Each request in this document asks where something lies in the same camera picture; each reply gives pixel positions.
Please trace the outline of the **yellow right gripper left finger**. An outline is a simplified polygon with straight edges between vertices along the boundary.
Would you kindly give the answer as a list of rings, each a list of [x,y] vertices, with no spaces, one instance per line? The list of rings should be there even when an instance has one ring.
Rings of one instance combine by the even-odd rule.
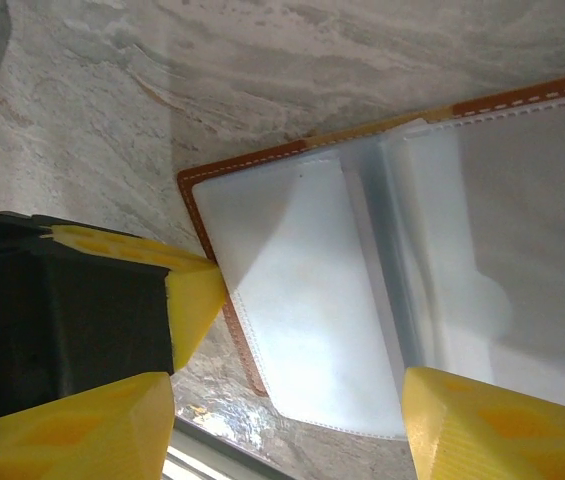
[[[152,372],[0,417],[0,480],[161,480],[174,416]]]

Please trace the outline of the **aluminium cross rail beam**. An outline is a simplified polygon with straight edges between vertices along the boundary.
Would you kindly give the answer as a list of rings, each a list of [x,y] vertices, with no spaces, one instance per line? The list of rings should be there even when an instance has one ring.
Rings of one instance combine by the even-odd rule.
[[[295,480],[268,463],[177,417],[161,480]]]

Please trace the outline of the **brown leather card holder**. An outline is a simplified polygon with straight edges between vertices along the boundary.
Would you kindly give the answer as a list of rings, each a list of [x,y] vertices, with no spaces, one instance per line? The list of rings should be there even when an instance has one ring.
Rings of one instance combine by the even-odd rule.
[[[565,405],[565,78],[190,168],[255,391],[399,438],[426,366]]]

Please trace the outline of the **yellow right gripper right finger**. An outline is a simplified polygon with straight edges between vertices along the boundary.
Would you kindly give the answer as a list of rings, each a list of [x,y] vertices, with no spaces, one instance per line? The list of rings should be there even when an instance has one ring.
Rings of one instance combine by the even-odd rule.
[[[565,406],[411,367],[402,415],[417,480],[565,480]]]

